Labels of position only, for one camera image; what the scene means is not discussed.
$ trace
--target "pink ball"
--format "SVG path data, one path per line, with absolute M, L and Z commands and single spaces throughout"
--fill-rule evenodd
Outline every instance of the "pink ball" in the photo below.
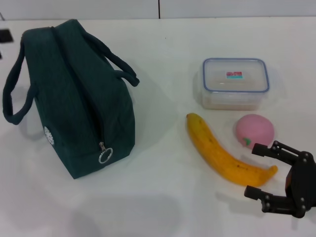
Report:
M 275 136 L 272 123 L 260 115 L 245 115 L 236 124 L 236 137 L 245 147 L 253 148 L 255 143 L 269 145 Z

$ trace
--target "white tabletop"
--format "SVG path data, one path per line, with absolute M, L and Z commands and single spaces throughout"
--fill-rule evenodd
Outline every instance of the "white tabletop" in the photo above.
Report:
M 279 172 L 266 192 L 285 195 L 290 166 L 251 154 L 233 135 L 249 113 L 272 121 L 276 139 L 316 155 L 316 18 L 80 21 L 137 73 L 130 88 L 136 117 L 131 155 L 73 180 L 44 137 L 36 107 L 14 126 L 0 116 L 0 236 L 4 237 L 314 237 L 316 208 L 303 219 L 264 214 L 244 187 L 224 180 L 186 132 L 186 114 L 211 126 L 236 158 Z M 62 21 L 8 21 L 14 43 L 0 44 L 0 87 L 22 33 Z M 265 61 L 271 91 L 261 109 L 211 111 L 199 104 L 199 70 L 209 57 Z M 13 92 L 25 101 L 26 67 Z

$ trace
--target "yellow banana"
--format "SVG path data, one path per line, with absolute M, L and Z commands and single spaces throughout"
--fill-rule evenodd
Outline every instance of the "yellow banana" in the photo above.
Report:
M 217 142 L 205 121 L 197 114 L 187 115 L 188 132 L 195 147 L 220 175 L 243 186 L 261 186 L 277 172 L 277 166 L 262 169 L 232 157 Z

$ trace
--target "plastic box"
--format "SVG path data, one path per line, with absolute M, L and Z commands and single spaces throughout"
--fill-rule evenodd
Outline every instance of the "plastic box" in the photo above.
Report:
M 270 89 L 260 59 L 209 58 L 202 70 L 202 104 L 207 109 L 255 110 Z

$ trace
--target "zipper pull ring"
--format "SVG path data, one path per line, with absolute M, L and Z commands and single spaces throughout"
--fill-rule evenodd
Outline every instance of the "zipper pull ring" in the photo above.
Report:
M 102 151 L 104 152 L 106 149 L 105 149 L 105 146 L 104 146 L 104 142 L 100 142 L 99 143 L 99 146 L 101 147 Z
M 107 148 L 107 149 L 106 149 L 105 146 L 104 146 L 104 142 L 100 142 L 100 143 L 99 143 L 99 146 L 100 146 L 100 148 L 101 148 L 101 150 L 102 150 L 102 152 L 101 152 L 101 154 L 100 154 L 100 156 L 99 156 L 99 163 L 100 163 L 100 164 L 104 164 L 105 162 L 107 162 L 107 161 L 111 158 L 111 156 L 112 156 L 112 154 L 113 154 L 113 149 L 112 149 L 112 148 Z M 110 151 L 109 156 L 106 158 L 105 161 L 101 161 L 102 156 L 103 156 L 104 153 L 107 152 L 107 151 Z

